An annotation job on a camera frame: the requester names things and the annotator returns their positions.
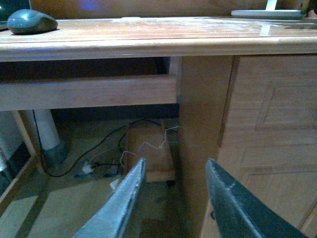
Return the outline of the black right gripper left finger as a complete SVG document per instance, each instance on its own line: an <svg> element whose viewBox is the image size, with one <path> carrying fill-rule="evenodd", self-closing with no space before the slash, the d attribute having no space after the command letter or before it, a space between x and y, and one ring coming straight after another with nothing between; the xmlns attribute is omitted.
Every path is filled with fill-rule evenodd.
<svg viewBox="0 0 317 238"><path fill-rule="evenodd" d="M141 158L107 202L75 234L75 238L122 238L145 181L146 159Z"/></svg>

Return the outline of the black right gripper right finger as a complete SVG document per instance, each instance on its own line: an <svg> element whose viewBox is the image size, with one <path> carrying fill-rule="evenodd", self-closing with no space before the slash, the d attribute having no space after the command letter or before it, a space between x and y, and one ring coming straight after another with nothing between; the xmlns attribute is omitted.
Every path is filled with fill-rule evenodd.
<svg viewBox="0 0 317 238"><path fill-rule="evenodd" d="M222 238L305 238L214 159L206 163L208 194Z"/></svg>

